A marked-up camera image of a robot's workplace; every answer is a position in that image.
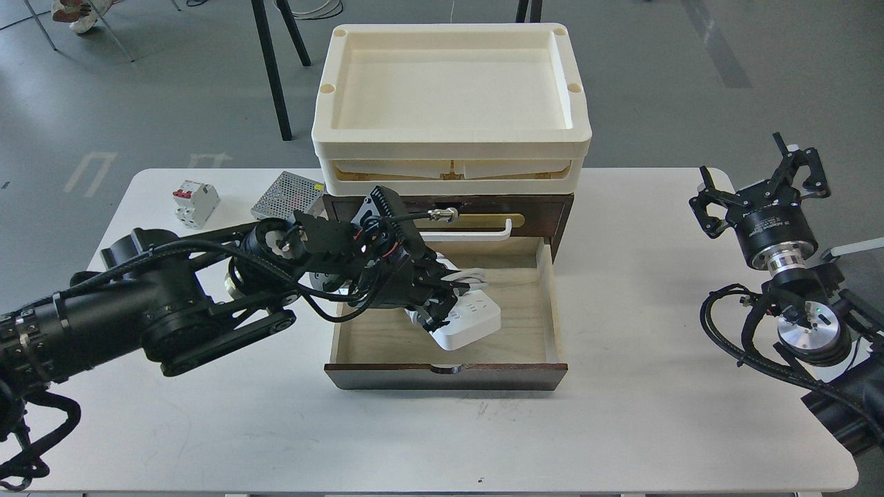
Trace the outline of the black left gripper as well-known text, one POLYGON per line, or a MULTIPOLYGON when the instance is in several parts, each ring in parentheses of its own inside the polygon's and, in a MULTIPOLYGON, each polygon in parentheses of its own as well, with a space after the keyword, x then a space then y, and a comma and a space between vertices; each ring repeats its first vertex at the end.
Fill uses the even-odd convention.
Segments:
POLYGON ((428 333, 449 323, 458 289, 488 286, 486 270, 459 269, 421 239, 310 238, 307 274, 319 298, 352 309, 411 308, 410 323, 428 333))

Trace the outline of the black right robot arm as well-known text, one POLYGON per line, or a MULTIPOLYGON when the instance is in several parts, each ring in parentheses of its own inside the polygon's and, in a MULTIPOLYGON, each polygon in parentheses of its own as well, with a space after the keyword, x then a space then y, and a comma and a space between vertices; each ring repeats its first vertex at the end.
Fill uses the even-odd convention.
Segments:
POLYGON ((773 134, 782 161, 771 178, 736 192, 716 188, 707 167, 689 200, 711 239, 732 228, 749 268, 770 280, 711 291, 700 325, 738 365, 805 388, 806 408, 854 456, 882 447, 882 313, 848 289, 833 262, 808 266, 818 242, 801 209, 831 191, 815 148, 773 134))

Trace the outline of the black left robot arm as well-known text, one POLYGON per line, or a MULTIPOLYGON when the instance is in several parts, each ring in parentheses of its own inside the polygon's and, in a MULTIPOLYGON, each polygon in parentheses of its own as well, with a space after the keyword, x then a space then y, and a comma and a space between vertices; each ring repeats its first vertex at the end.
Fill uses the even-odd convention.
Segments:
POLYGON ((296 212, 201 235, 137 228, 102 251, 106 270, 2 315, 2 438, 18 440, 2 487, 50 472, 42 456, 79 424, 78 402, 48 388, 141 349, 177 376, 296 321, 299 298, 331 323, 407 309, 426 331, 486 285, 440 263, 418 214, 341 222, 296 212))

